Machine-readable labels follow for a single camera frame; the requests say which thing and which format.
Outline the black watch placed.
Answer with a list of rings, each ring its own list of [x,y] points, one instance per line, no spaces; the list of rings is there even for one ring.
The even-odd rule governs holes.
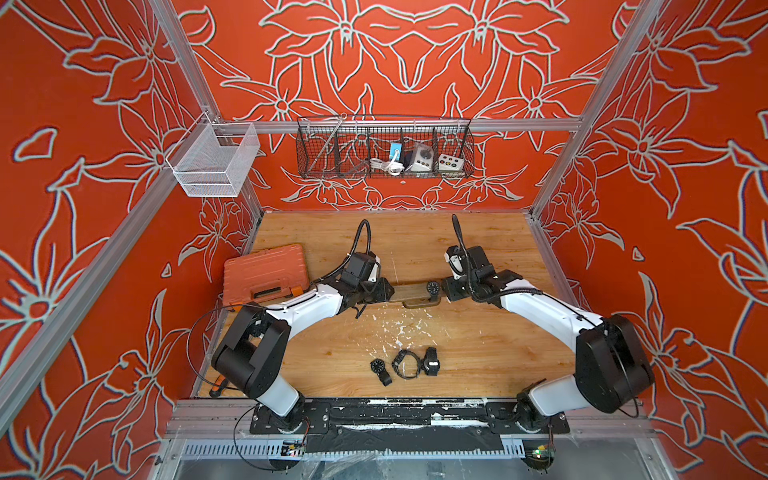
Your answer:
[[[431,302],[437,301],[439,299],[441,292],[441,286],[439,282],[429,281],[426,284],[426,290],[429,294],[429,299]]]

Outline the dark wooden watch stand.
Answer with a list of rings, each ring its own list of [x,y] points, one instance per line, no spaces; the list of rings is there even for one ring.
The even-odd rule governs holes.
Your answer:
[[[394,287],[395,293],[390,302],[400,303],[406,309],[430,308],[439,305],[444,296],[442,288],[439,299],[431,302],[426,290],[428,282],[396,285]]]

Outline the black watch dark red dial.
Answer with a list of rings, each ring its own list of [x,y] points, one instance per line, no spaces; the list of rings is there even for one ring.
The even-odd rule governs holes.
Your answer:
[[[386,363],[384,360],[379,358],[372,360],[370,362],[370,368],[383,386],[389,386],[392,384],[392,377],[387,371]]]

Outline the black chunky sport watch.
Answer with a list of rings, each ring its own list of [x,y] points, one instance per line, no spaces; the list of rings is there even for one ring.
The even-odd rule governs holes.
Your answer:
[[[391,361],[394,373],[404,380],[412,380],[419,377],[422,372],[422,359],[413,351],[401,349]]]

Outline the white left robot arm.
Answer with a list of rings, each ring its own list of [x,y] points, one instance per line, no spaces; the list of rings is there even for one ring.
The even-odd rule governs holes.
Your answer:
[[[394,295],[371,244],[371,225],[363,219],[340,265],[295,298],[270,306],[243,305],[212,354],[211,367],[267,408],[283,431],[304,421],[305,397],[281,375],[289,341],[322,320],[350,309],[361,316],[366,306],[387,303]]]

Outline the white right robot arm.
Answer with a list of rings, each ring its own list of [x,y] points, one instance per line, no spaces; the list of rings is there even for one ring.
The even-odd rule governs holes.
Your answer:
[[[615,413],[656,382],[633,323],[584,310],[535,287],[511,270],[497,272],[480,246],[467,247],[452,216],[457,244],[446,250],[451,276],[443,289],[451,301],[470,298],[521,316],[574,354],[574,372],[531,384],[516,395],[512,421],[527,433],[541,431],[561,413],[593,407]]]

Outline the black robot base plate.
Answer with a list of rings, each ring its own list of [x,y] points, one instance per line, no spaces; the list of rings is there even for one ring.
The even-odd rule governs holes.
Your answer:
[[[529,433],[513,399],[310,398],[286,422],[260,406],[249,431],[297,435],[309,453],[502,454],[521,457],[535,440],[570,432],[564,414]]]

